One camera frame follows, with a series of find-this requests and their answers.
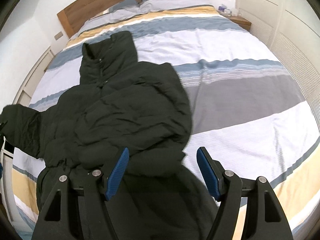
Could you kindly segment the wooden nightstand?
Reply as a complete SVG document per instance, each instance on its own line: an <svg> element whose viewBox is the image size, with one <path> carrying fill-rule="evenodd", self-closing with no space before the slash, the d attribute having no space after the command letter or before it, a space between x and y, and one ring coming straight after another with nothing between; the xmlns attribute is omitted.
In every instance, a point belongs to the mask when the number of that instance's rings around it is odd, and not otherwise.
<svg viewBox="0 0 320 240"><path fill-rule="evenodd" d="M225 16L225 18L238 24L240 27L242 27L246 31L250 31L252 23L249 20L243 18L242 16Z"/></svg>

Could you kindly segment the white wardrobe doors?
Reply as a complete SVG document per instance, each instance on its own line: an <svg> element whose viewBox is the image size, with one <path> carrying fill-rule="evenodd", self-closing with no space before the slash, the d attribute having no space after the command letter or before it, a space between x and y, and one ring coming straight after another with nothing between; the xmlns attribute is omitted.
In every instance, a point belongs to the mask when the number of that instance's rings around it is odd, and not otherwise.
<svg viewBox="0 0 320 240"><path fill-rule="evenodd" d="M250 32L297 81L319 123L319 18L307 0L236 0Z"/></svg>

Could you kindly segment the wall switch plate left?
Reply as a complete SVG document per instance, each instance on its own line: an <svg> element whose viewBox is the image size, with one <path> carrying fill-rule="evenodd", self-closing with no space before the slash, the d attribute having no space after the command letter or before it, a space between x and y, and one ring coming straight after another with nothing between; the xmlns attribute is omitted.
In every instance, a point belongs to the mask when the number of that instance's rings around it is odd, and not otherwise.
<svg viewBox="0 0 320 240"><path fill-rule="evenodd" d="M58 32L55 36L54 36L54 38L55 38L55 40L57 41L58 39L60 39L61 37L63 37L63 33L60 31L60 32Z"/></svg>

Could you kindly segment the striped duvet cover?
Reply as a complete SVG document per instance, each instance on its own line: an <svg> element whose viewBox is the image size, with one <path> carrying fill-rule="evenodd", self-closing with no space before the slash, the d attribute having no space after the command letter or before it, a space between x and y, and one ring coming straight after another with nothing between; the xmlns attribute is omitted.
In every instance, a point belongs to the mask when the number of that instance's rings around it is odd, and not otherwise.
<svg viewBox="0 0 320 240"><path fill-rule="evenodd" d="M192 130L182 164L206 187L196 159L197 150L205 147L213 160L240 178L265 177L292 239L306 239L319 216L319 130L310 106L267 46L212 5L147 13L139 8L132 18L74 34L27 107L42 112L56 105L80 83L82 45L121 31L132 34L139 61L169 63L188 96ZM33 239L41 211L37 178L45 166L43 159L15 147L14 199L28 226L18 232L22 239ZM220 203L213 200L217 215ZM242 198L232 239L241 239L246 207ZM84 239L92 239L82 196L79 211Z"/></svg>

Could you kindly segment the grey pillow right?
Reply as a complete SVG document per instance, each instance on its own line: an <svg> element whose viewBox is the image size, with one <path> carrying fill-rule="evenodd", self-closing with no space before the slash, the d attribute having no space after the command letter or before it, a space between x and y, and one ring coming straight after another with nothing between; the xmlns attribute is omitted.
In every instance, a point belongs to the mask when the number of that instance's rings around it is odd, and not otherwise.
<svg viewBox="0 0 320 240"><path fill-rule="evenodd" d="M212 5L210 0L142 0L139 5L143 13L192 8L201 5Z"/></svg>

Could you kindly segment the items on nightstand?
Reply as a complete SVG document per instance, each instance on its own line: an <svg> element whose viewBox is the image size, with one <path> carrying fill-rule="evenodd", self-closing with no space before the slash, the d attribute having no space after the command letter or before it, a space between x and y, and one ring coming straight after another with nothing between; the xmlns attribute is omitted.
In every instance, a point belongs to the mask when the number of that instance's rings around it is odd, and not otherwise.
<svg viewBox="0 0 320 240"><path fill-rule="evenodd" d="M226 5L220 5L218 7L218 13L223 16L237 16L238 15L238 9L236 8L229 8Z"/></svg>

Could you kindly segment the black puffer jacket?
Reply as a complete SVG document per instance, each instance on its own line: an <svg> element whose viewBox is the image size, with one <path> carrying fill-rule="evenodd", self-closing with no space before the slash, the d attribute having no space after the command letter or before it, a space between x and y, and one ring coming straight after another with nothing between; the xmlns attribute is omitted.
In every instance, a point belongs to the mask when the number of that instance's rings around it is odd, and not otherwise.
<svg viewBox="0 0 320 240"><path fill-rule="evenodd" d="M109 164L127 148L129 163L111 200L120 239L206 239L217 207L183 164L192 130L188 96L169 63L138 60L129 31L82 45L80 83L56 105L20 104L1 112L8 142L45 168L37 178L42 209L59 176Z"/></svg>

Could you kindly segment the grey pillow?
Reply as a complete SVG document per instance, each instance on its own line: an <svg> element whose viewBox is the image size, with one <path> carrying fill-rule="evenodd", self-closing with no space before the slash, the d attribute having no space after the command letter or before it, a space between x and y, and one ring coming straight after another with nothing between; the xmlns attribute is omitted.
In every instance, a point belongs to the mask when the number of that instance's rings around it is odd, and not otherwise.
<svg viewBox="0 0 320 240"><path fill-rule="evenodd" d="M132 18L139 11L139 3L135 0L124 0L87 20L77 32L78 35L86 30L94 29L109 23L117 23Z"/></svg>
<svg viewBox="0 0 320 240"><path fill-rule="evenodd" d="M143 13L192 8L201 5L212 5L210 0L142 0L139 5Z"/></svg>

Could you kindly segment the grey pillow left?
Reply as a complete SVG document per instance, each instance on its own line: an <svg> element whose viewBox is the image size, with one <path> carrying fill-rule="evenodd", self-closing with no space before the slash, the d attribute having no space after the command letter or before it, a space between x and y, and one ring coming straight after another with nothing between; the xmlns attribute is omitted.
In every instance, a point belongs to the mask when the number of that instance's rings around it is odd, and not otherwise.
<svg viewBox="0 0 320 240"><path fill-rule="evenodd" d="M139 3L135 0L124 0L87 20L77 32L78 35L86 30L94 29L109 23L117 23L132 18L139 11Z"/></svg>

